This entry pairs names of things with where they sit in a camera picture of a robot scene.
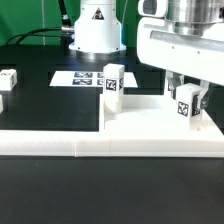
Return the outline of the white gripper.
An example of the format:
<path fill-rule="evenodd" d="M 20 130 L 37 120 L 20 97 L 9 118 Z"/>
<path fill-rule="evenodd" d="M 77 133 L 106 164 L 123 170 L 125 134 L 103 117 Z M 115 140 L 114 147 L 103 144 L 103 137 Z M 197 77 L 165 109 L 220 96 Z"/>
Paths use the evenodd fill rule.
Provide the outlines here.
<path fill-rule="evenodd" d="M 201 79 L 199 114 L 208 106 L 209 82 L 224 86 L 224 0 L 139 0 L 138 13 L 139 60 L 173 72 L 172 99 L 182 74 Z"/>

